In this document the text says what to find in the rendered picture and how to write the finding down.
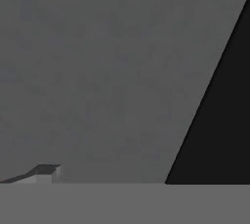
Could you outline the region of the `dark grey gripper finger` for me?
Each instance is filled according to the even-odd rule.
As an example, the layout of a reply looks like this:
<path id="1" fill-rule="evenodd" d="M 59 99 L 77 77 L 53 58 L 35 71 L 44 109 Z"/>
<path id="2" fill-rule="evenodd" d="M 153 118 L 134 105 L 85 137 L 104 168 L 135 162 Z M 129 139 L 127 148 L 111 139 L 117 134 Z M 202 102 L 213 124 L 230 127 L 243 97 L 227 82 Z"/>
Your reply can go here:
<path id="1" fill-rule="evenodd" d="M 0 181 L 0 184 L 53 184 L 61 177 L 59 164 L 38 164 L 28 172 Z"/>

